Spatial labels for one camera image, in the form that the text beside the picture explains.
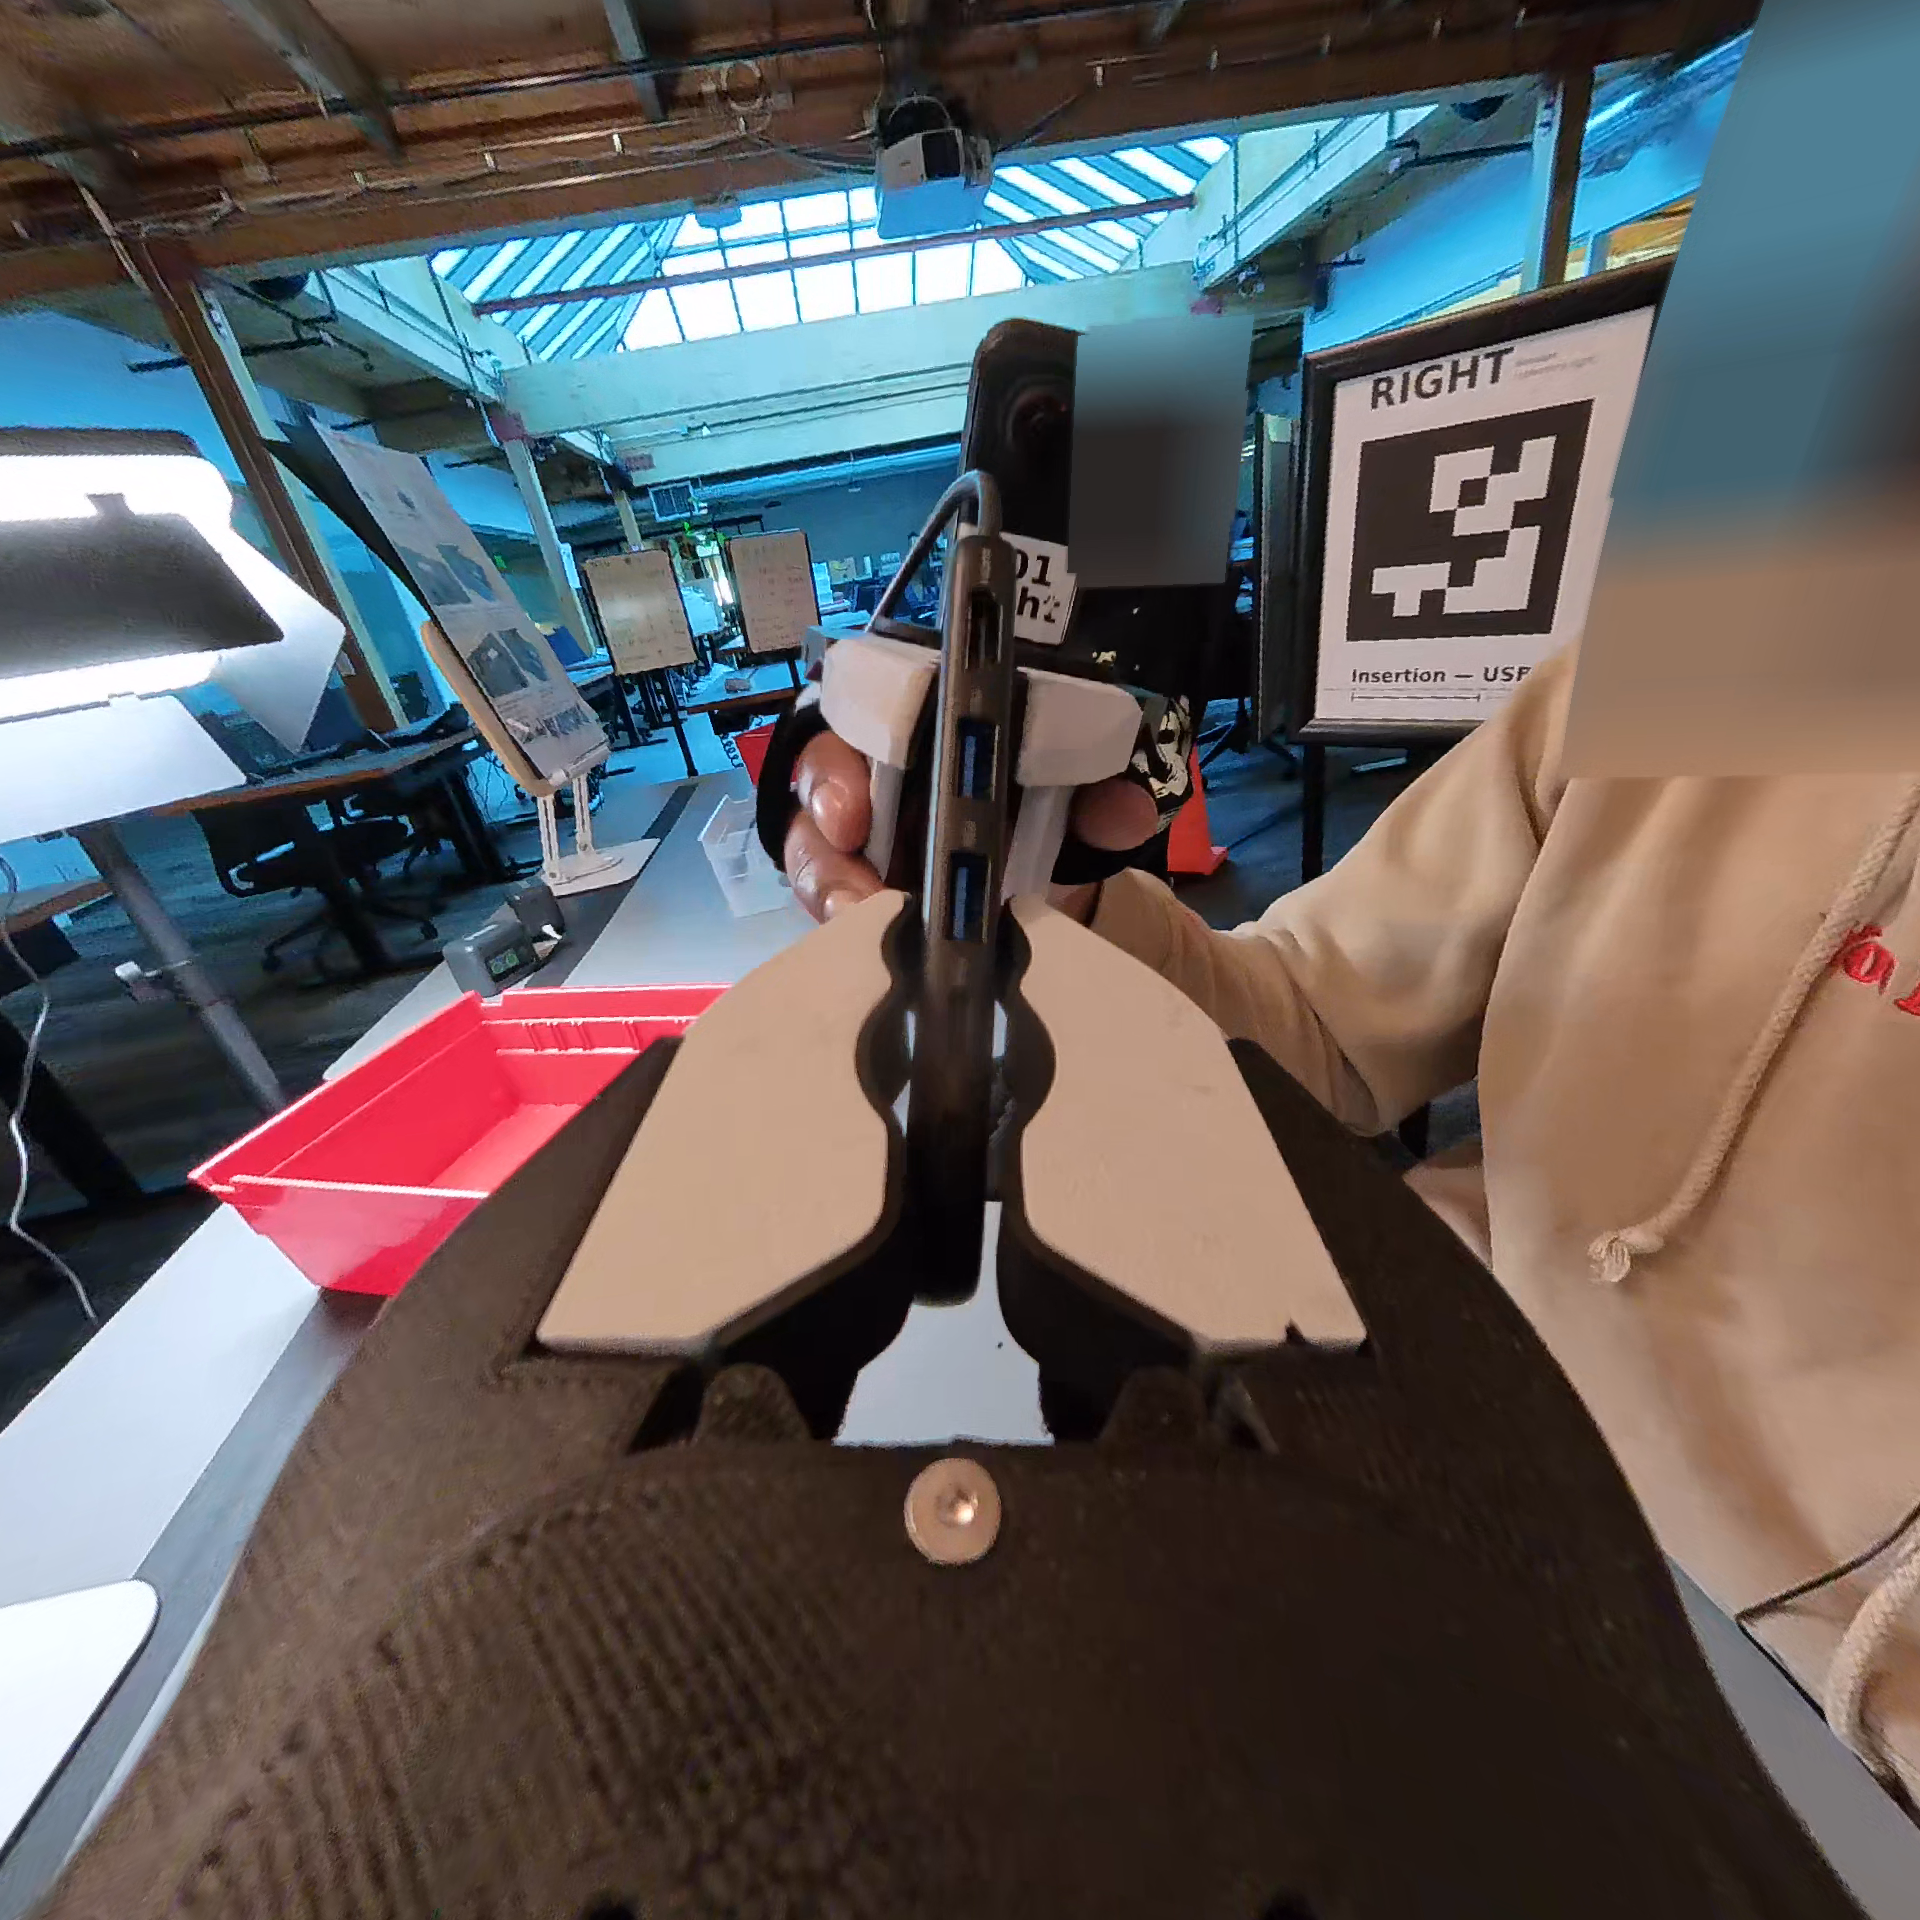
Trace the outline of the black and white tag sign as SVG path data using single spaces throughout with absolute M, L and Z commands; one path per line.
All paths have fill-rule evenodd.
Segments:
M 1582 632 L 1670 261 L 1302 363 L 1297 736 L 1463 738 Z

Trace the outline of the ceiling projector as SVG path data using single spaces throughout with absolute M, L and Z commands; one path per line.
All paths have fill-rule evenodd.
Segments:
M 928 240 L 980 227 L 993 164 L 993 146 L 964 102 L 924 91 L 884 98 L 875 116 L 878 240 Z

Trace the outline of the person's beige hoodie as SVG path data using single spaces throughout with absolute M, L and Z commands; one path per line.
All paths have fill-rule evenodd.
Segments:
M 1497 1276 L 1667 1554 L 1915 1806 L 1915 773 L 1576 777 L 1481 1052 Z

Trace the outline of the dark office desk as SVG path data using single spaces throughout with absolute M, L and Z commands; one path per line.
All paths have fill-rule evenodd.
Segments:
M 501 876 L 470 792 L 473 728 L 380 746 L 306 753 L 243 784 L 151 807 L 192 821 L 218 886 L 241 900 L 310 899 L 310 909 L 260 951 L 276 974 L 303 946 L 322 984 L 429 972 L 437 962 L 442 889 L 400 883 L 429 853 L 449 850 L 468 884 Z

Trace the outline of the whiteboard on stand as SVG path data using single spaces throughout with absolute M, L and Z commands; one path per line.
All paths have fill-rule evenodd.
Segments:
M 805 534 L 734 535 L 726 558 L 748 651 L 757 658 L 800 651 L 821 615 Z
M 581 562 L 614 669 L 625 677 L 700 666 L 700 644 L 667 551 L 642 550 Z

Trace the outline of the white light panel lamp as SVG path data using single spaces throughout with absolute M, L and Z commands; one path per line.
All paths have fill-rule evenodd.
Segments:
M 125 846 L 119 823 L 233 797 L 240 763 L 186 705 L 227 694 L 296 750 L 346 622 L 246 539 L 183 434 L 5 427 L 3 838 L 78 842 L 260 1112 L 285 1092 Z

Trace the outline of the grey label printer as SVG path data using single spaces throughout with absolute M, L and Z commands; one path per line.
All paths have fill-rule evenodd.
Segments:
M 483 924 L 446 941 L 442 960 L 460 996 L 498 998 L 541 972 L 563 941 L 558 897 L 545 880 L 524 877 Z

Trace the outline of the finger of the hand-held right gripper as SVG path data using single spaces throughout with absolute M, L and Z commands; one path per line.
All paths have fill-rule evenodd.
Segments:
M 868 859 L 884 883 L 921 884 L 934 809 L 938 658 L 888 636 L 844 636 L 821 665 L 821 712 L 871 765 Z
M 1143 709 L 1121 684 L 1046 669 L 1016 676 L 1011 891 L 1041 893 L 1067 838 L 1074 792 L 1129 769 Z

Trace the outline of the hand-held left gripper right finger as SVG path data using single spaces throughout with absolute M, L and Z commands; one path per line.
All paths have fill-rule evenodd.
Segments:
M 1356 1351 L 1356 1302 L 1216 1022 L 1041 899 L 1022 899 L 1026 1093 L 1003 1202 L 1014 1273 L 1200 1360 Z

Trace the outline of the red plastic bin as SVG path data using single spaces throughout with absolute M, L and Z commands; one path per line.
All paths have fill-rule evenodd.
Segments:
M 325 1292 L 393 1296 L 719 984 L 463 996 L 233 1141 L 192 1181 Z

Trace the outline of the dark slim usb hub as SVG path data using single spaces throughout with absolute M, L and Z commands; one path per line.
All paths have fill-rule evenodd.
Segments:
M 956 539 L 937 688 L 921 886 L 923 950 L 906 1101 L 914 1292 L 956 1306 L 977 1282 L 991 1168 L 999 916 L 1016 814 L 1016 561 Z

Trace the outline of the orange traffic cone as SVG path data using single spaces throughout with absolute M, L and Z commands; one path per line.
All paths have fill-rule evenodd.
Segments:
M 1189 790 L 1169 827 L 1169 880 L 1212 877 L 1229 859 L 1229 849 L 1214 842 L 1200 753 L 1189 750 Z

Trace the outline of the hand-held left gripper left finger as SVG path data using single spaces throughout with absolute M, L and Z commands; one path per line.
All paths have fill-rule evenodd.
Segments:
M 908 897 L 884 889 L 745 972 L 685 1029 L 535 1335 L 558 1354 L 716 1356 L 864 1246 L 893 1123 L 857 1043 Z

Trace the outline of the person's right hand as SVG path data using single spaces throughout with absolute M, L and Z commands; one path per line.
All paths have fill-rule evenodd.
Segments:
M 796 903 L 816 924 L 884 889 L 868 859 L 871 837 L 871 765 L 832 731 L 816 734 L 798 755 L 785 830 L 782 866 Z

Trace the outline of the clear plastic container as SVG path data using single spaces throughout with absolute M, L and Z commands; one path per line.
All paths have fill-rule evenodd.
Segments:
M 793 903 L 790 880 L 757 835 L 754 797 L 722 797 L 700 831 L 700 846 L 734 919 L 782 912 Z

